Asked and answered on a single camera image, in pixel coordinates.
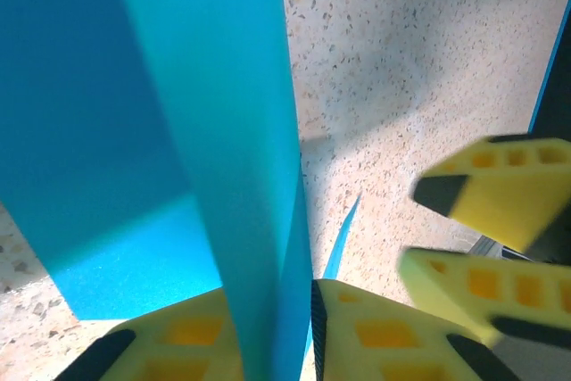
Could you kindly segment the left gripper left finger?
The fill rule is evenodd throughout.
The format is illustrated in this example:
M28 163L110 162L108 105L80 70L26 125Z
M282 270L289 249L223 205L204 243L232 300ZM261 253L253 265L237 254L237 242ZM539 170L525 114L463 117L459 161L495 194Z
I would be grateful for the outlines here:
M127 320L96 339L58 380L242 380L221 288Z

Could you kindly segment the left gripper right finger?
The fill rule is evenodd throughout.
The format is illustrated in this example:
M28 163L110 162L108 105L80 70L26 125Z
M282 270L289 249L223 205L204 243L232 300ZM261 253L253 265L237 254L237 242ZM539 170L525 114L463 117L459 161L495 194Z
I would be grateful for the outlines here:
M517 379L466 328L337 280L313 281L311 324L318 380Z

